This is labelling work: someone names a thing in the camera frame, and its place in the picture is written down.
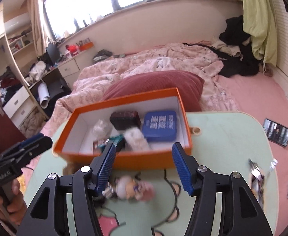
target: drawer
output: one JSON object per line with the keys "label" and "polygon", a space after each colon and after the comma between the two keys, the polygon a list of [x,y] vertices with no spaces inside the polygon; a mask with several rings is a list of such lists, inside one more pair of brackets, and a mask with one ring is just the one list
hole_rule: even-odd
{"label": "drawer", "polygon": [[59,67],[59,71],[63,77],[72,75],[79,71],[79,68],[74,59]]}
{"label": "drawer", "polygon": [[13,114],[21,107],[21,105],[29,98],[29,93],[26,88],[21,87],[15,95],[6,103],[3,110],[6,112],[9,118],[12,118]]}
{"label": "drawer", "polygon": [[83,51],[78,56],[75,56],[74,59],[79,70],[83,70],[85,67],[90,67],[93,64],[93,58],[97,54],[96,49],[88,49]]}
{"label": "drawer", "polygon": [[73,90],[73,83],[76,82],[76,80],[78,79],[80,73],[81,73],[81,72],[79,71],[79,72],[77,72],[77,73],[74,73],[74,74],[72,74],[72,75],[69,75],[69,76],[67,76],[67,77],[64,77],[67,85],[69,86],[69,88],[70,88],[71,90]]}
{"label": "drawer", "polygon": [[36,105],[33,103],[31,98],[27,98],[11,118],[14,125],[19,127],[35,107]]}

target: pink pillow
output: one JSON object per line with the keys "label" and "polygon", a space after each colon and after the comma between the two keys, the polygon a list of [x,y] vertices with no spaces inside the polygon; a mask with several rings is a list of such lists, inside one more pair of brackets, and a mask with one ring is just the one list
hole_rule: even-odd
{"label": "pink pillow", "polygon": [[178,88],[186,112],[200,112],[204,80],[194,73],[171,70],[150,72],[124,78],[104,94],[102,101],[152,90]]}

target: computer monitor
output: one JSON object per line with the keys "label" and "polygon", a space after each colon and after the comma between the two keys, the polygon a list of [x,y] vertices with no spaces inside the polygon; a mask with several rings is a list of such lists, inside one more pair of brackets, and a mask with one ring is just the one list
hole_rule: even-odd
{"label": "computer monitor", "polygon": [[50,43],[49,46],[46,48],[47,53],[52,61],[52,65],[55,64],[60,59],[60,51],[55,44]]}

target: blue gripper pad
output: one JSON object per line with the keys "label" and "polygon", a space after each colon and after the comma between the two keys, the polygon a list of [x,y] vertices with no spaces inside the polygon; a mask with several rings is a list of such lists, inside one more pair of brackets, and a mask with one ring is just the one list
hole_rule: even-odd
{"label": "blue gripper pad", "polygon": [[97,158],[101,158],[103,160],[102,164],[100,165],[99,172],[97,173],[97,184],[95,189],[98,194],[101,194],[106,188],[113,167],[113,163],[116,158],[115,145],[108,144],[103,154],[99,157],[96,157],[95,159]]}
{"label": "blue gripper pad", "polygon": [[25,141],[21,142],[19,145],[19,148],[22,149],[23,147],[31,144],[32,142],[35,142],[39,138],[44,137],[44,134],[38,133],[37,135],[32,136],[31,138],[26,139]]}
{"label": "blue gripper pad", "polygon": [[184,159],[185,156],[189,157],[185,154],[185,151],[182,148],[181,144],[175,143],[172,146],[172,159],[174,164],[176,165],[183,189],[191,196],[194,191],[194,187],[192,185],[191,171]]}

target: green curtain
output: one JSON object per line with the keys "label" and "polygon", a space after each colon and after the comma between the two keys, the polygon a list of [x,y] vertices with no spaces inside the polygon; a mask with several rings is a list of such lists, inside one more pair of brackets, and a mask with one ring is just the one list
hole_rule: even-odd
{"label": "green curtain", "polygon": [[252,36],[252,51],[264,64],[277,64],[277,32],[269,0],[242,0],[243,31]]}

